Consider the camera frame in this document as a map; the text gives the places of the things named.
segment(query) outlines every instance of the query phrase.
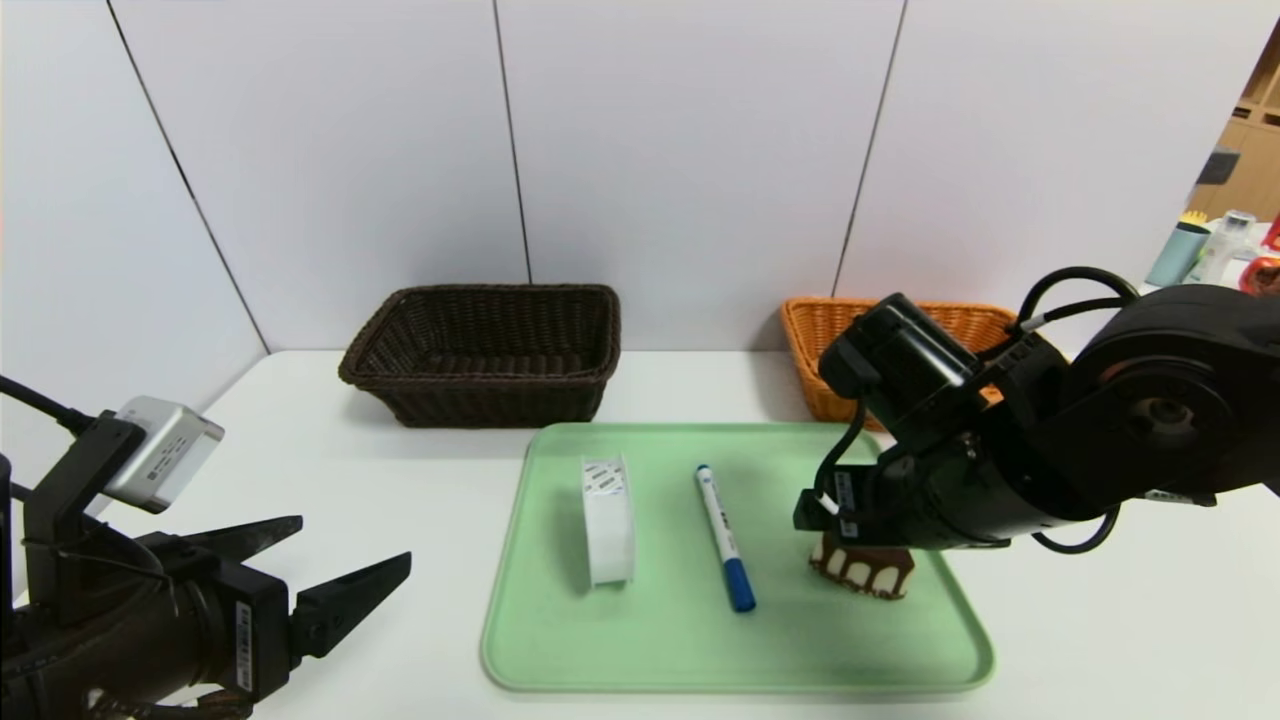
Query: marker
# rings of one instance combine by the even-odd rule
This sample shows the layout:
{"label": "marker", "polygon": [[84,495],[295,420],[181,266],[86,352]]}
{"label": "marker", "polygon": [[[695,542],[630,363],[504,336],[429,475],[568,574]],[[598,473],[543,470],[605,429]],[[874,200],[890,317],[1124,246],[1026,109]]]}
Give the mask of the marker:
{"label": "marker", "polygon": [[719,501],[719,491],[716,488],[716,478],[712,469],[699,465],[694,473],[698,487],[703,491],[703,503],[707,506],[707,516],[712,520],[712,530],[716,533],[716,547],[719,548],[721,560],[724,562],[724,584],[728,587],[728,600],[733,603],[735,612],[748,612],[755,609],[755,594],[751,593],[751,583],[746,580],[746,568],[737,553],[737,543],[733,542],[733,532],[728,529],[728,518],[724,515],[724,503]]}

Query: tape roll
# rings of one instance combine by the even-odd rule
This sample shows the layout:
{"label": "tape roll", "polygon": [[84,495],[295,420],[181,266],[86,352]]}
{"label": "tape roll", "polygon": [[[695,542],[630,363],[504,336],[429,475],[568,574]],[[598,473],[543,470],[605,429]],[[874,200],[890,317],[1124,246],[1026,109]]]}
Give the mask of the tape roll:
{"label": "tape roll", "polygon": [[635,575],[635,518],[623,459],[582,460],[582,514],[591,587]]}

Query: white table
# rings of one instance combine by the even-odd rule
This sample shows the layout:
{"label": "white table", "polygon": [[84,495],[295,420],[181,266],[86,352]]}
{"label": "white table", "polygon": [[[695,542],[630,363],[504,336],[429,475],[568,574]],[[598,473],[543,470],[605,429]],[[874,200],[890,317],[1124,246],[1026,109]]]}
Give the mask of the white table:
{"label": "white table", "polygon": [[[532,432],[401,428],[338,380],[339,357],[262,360],[209,410],[227,439],[170,511],[104,514],[132,533],[302,514],[302,533],[251,561],[293,592],[413,551],[410,579],[256,717],[1280,717],[1280,501],[1261,487],[1216,510],[1130,502],[1087,556],[1025,539],[948,553],[998,659],[995,679],[960,698],[508,693],[485,676],[479,644]],[[596,418],[805,419],[790,359],[746,352],[627,352]]]}

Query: white wall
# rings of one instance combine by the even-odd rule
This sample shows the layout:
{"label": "white wall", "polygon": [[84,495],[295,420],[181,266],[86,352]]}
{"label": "white wall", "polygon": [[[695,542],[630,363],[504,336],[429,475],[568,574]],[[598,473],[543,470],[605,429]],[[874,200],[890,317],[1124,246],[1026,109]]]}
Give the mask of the white wall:
{"label": "white wall", "polygon": [[115,6],[271,350],[346,347],[401,287],[527,282],[490,3]]}
{"label": "white wall", "polygon": [[[1140,282],[1276,0],[909,0],[837,293],[1016,309],[1041,275]],[[1105,295],[1051,293],[1046,309]],[[1078,350],[1105,316],[1050,336]]]}
{"label": "white wall", "polygon": [[[105,3],[4,4],[4,374],[96,415],[204,407],[264,356]],[[33,484],[70,436],[3,411]]]}
{"label": "white wall", "polygon": [[783,347],[829,295],[901,0],[499,0],[535,282],[623,347]]}

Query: chocolate cake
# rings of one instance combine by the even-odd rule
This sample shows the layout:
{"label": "chocolate cake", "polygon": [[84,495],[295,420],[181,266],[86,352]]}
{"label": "chocolate cake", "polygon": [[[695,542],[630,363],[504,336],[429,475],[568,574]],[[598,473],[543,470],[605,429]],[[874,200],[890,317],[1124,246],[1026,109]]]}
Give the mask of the chocolate cake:
{"label": "chocolate cake", "polygon": [[915,561],[908,550],[896,547],[841,547],[823,534],[809,556],[809,565],[833,583],[883,600],[906,597]]}

